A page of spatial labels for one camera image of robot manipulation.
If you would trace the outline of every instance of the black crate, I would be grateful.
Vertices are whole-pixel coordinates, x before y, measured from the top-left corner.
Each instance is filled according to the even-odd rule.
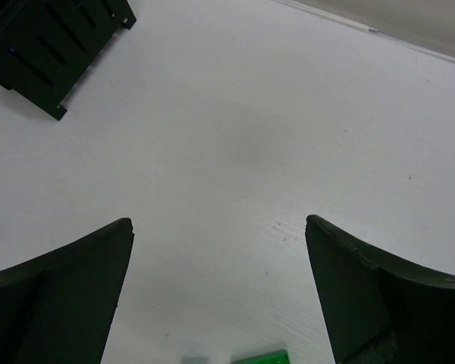
[[[136,21],[127,0],[0,0],[0,85],[61,120],[73,85]]]

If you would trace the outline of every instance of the green block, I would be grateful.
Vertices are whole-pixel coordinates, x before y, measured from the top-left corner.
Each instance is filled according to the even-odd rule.
[[[255,358],[238,360],[232,364],[290,364],[290,359],[288,359],[288,352],[286,350],[280,350]]]

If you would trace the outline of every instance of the black object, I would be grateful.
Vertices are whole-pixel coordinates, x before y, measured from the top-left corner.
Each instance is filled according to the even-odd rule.
[[[0,271],[0,364],[99,364],[133,245],[130,219]]]
[[[306,241],[334,358],[455,363],[455,276],[356,239],[318,216]]]
[[[0,0],[0,85],[61,120],[73,85],[136,21],[127,0]]]

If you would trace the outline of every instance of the table surface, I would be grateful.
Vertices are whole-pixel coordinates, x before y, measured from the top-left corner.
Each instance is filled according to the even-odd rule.
[[[130,0],[60,123],[0,88],[0,269],[123,216],[103,362],[333,362],[305,217],[455,274],[455,64],[268,0]]]

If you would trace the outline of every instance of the white tabletop surface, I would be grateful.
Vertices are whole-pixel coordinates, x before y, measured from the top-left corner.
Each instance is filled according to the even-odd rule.
[[[268,0],[130,3],[60,123],[0,88],[0,269],[133,219],[104,363],[333,362],[309,214],[455,274],[454,64]]]

